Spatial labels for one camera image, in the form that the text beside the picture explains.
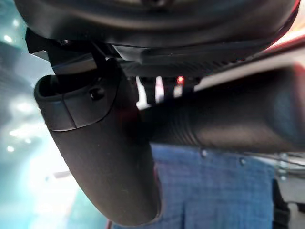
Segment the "black plastic component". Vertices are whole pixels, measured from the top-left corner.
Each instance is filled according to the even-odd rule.
[[[305,70],[278,69],[142,111],[152,142],[242,152],[305,150]]]
[[[128,81],[115,60],[105,73],[46,76],[35,98],[71,173],[111,221],[137,226],[157,218],[161,197],[148,141]]]
[[[97,67],[90,47],[84,48],[84,46],[88,46],[88,42],[68,48],[64,47],[63,41],[45,39],[30,29],[27,29],[25,39],[29,53],[50,61],[54,72],[58,75],[88,72]],[[74,50],[75,46],[82,47],[82,49]]]
[[[28,26],[45,38],[168,48],[273,36],[299,0],[176,0],[157,11],[141,1],[15,2]]]
[[[146,92],[147,104],[156,104],[156,78],[141,78],[140,81]]]

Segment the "black plastic housing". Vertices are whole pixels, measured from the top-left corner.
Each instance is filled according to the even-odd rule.
[[[149,142],[139,136],[141,120],[129,83],[114,60],[107,66],[111,73],[69,76],[73,82],[46,76],[36,85],[35,99],[91,202],[111,221],[137,226],[159,216],[159,186]]]
[[[292,66],[141,111],[151,142],[239,152],[305,151],[305,70]]]

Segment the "blue plaid shirt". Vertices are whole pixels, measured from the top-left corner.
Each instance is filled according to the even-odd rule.
[[[137,229],[271,229],[274,168],[249,157],[153,145],[163,214]],[[113,229],[122,229],[113,225]]]

